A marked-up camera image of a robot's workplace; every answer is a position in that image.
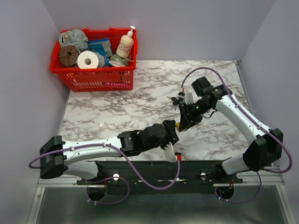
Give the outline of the yellow padlock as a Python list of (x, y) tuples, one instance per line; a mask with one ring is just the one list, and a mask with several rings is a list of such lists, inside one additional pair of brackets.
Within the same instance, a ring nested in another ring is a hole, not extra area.
[(178, 132), (186, 132), (187, 131), (187, 128), (180, 129), (180, 122), (176, 123), (176, 129), (177, 129)]

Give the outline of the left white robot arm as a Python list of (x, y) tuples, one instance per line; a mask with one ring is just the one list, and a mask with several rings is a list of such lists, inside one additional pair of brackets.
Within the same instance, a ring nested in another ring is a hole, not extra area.
[(63, 141), (60, 135), (53, 136), (40, 148), (40, 178), (53, 179), (66, 174), (99, 184), (104, 176), (94, 159), (138, 156), (159, 147), (168, 162), (176, 162), (173, 149), (176, 142), (174, 120), (165, 120), (144, 130), (125, 131), (103, 140), (71, 142)]

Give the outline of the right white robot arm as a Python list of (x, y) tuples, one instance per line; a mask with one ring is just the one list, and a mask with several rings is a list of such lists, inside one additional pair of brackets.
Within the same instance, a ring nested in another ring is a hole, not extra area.
[(221, 183), (231, 179), (232, 174), (247, 170), (259, 171), (281, 158), (283, 133), (262, 124), (241, 105), (231, 90), (224, 85), (213, 87), (205, 77), (198, 78), (192, 87), (200, 97), (197, 102), (184, 98), (178, 105), (180, 123), (178, 131), (186, 131), (200, 123), (204, 114), (214, 109), (226, 116), (243, 134), (249, 144), (241, 155), (229, 158), (218, 165), (215, 178)]

